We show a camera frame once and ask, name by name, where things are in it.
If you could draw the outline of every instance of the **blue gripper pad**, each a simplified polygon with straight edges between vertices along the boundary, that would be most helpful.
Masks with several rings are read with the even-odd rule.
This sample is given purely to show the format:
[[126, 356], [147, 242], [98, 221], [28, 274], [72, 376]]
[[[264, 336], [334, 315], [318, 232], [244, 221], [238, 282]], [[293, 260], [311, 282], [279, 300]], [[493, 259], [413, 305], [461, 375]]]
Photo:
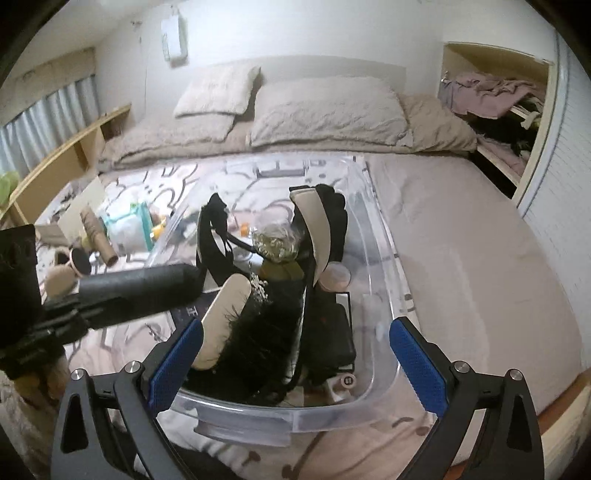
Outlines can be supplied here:
[[148, 407], [154, 417], [168, 410], [203, 345], [203, 325], [194, 319], [150, 378]]
[[390, 348], [425, 410], [442, 417], [448, 405], [445, 380], [401, 319], [390, 324]]

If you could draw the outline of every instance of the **white wall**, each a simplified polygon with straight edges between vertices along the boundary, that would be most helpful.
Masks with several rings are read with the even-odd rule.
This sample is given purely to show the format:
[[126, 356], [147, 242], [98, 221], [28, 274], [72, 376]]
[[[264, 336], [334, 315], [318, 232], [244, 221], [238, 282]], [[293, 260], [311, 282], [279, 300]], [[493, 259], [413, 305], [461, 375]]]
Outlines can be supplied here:
[[591, 80], [569, 49], [566, 110], [548, 170], [525, 220], [562, 283], [591, 367]]
[[443, 41], [482, 43], [554, 61], [554, 27], [525, 0], [449, 0]]
[[92, 47], [119, 22], [163, 0], [70, 0], [47, 22], [22, 52], [10, 76], [66, 53]]
[[[272, 55], [332, 55], [407, 67], [406, 92], [436, 90], [441, 62], [440, 7], [417, 0], [189, 0], [189, 58], [171, 68], [163, 59], [160, 5], [123, 22], [97, 47], [103, 109], [131, 101], [136, 119], [170, 113], [195, 67]], [[135, 27], [130, 20], [141, 21]]]

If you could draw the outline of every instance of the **curtain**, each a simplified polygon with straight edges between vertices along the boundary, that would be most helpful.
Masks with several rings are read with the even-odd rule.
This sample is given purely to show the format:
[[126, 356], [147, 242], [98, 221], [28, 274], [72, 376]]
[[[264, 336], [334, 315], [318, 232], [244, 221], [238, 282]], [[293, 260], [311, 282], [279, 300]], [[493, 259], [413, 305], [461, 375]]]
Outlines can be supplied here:
[[16, 170], [23, 179], [98, 117], [94, 75], [42, 98], [0, 128], [0, 173]]

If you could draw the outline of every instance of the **black cylinder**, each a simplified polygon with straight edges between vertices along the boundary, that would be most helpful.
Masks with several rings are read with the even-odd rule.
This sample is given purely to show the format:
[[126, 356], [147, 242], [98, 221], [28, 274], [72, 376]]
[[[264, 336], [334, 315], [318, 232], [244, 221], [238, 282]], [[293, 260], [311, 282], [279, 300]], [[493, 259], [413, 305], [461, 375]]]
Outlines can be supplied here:
[[204, 281], [204, 272], [187, 264], [126, 270], [82, 278], [78, 299], [85, 309], [96, 306], [87, 318], [97, 329], [188, 305]]

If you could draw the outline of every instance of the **wall-mounted device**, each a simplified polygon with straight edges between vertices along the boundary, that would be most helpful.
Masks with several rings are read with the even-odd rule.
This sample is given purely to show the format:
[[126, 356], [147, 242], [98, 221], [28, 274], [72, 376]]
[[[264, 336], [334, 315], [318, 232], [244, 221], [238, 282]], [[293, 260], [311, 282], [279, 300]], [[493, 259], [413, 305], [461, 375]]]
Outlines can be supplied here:
[[162, 20], [162, 51], [164, 59], [169, 62], [187, 58], [187, 38], [183, 19], [179, 14]]

